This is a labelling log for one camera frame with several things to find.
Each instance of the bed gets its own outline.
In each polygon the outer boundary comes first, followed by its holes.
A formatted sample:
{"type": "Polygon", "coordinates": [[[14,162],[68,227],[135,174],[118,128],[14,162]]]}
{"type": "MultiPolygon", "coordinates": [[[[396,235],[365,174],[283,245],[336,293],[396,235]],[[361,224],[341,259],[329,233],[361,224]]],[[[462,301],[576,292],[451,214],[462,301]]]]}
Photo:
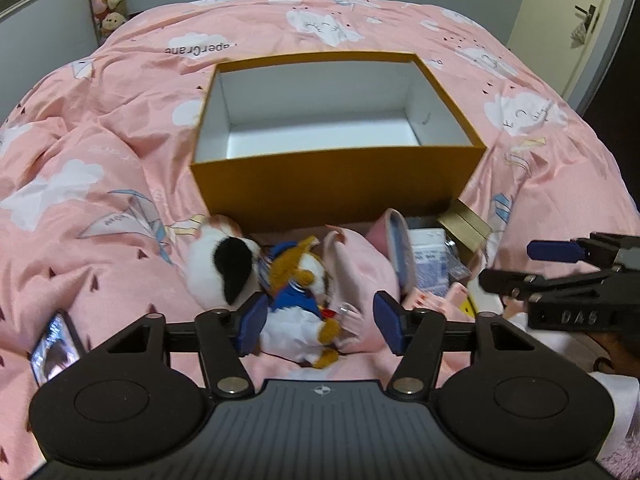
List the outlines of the bed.
{"type": "MultiPolygon", "coordinates": [[[[590,127],[459,13],[380,0],[202,0],[147,10],[90,57],[37,83],[0,130],[4,480],[42,462],[27,423],[36,390],[28,352],[54,311],[69,311],[89,349],[146,313],[181,322],[202,311],[184,281],[189,244],[208,214],[189,163],[215,64],[334,49],[415,52],[482,137],[488,149],[461,196],[492,228],[474,270],[559,276],[571,268],[530,261],[527,242],[640,234],[618,167],[590,127]],[[109,222],[117,216],[126,222],[109,222]]],[[[265,378],[385,384],[397,362],[388,349],[343,356],[328,370],[244,358],[258,387],[265,378]]],[[[201,381],[196,356],[172,365],[201,381]]],[[[440,382],[455,367],[445,366],[440,382]]]]}

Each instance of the blue gripper pad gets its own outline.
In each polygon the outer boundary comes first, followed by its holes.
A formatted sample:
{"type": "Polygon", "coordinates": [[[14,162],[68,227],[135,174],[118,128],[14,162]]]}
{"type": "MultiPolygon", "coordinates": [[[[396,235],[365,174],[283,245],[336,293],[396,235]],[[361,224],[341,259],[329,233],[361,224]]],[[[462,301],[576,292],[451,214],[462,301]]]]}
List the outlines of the blue gripper pad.
{"type": "Polygon", "coordinates": [[[403,355],[406,348],[400,318],[380,294],[373,297],[373,319],[391,351],[395,355],[403,355]]]}
{"type": "Polygon", "coordinates": [[[260,332],[267,321],[268,298],[266,294],[260,296],[254,306],[242,316],[238,336],[232,339],[236,352],[240,357],[249,355],[258,346],[260,332]]]}
{"type": "Polygon", "coordinates": [[[586,253],[577,242],[533,240],[527,246],[527,256],[542,262],[574,264],[585,259],[586,253]]]}

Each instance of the door lock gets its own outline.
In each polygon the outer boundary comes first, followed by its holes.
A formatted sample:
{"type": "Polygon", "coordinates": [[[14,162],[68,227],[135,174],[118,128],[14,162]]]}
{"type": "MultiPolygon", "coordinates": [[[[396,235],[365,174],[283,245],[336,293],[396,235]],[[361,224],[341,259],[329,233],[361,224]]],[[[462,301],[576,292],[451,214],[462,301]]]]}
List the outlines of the door lock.
{"type": "Polygon", "coordinates": [[[584,19],[584,28],[589,31],[589,27],[591,27],[591,22],[593,21],[593,17],[596,14],[597,7],[595,5],[589,6],[589,10],[584,10],[582,7],[575,6],[576,10],[579,10],[585,15],[584,19]]]}

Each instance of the smartphone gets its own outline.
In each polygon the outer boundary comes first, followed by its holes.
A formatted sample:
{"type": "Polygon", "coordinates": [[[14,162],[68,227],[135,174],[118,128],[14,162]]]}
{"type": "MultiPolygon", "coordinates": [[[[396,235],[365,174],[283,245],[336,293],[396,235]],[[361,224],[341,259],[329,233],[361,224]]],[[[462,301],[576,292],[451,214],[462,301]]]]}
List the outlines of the smartphone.
{"type": "Polygon", "coordinates": [[[38,386],[52,380],[85,353],[69,315],[56,312],[31,353],[31,370],[38,386]]]}

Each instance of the donald duck plush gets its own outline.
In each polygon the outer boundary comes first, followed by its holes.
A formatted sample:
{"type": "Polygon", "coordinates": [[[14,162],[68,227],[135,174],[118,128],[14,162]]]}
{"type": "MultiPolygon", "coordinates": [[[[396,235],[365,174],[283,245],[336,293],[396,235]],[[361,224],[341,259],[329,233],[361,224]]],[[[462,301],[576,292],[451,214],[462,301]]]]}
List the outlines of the donald duck plush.
{"type": "Polygon", "coordinates": [[[326,368],[338,360],[330,345],[340,324],[321,303],[325,295],[325,270],[311,252],[315,237],[300,243],[285,242],[271,249],[260,263],[260,278],[273,302],[260,334],[260,349],[294,361],[326,368]]]}

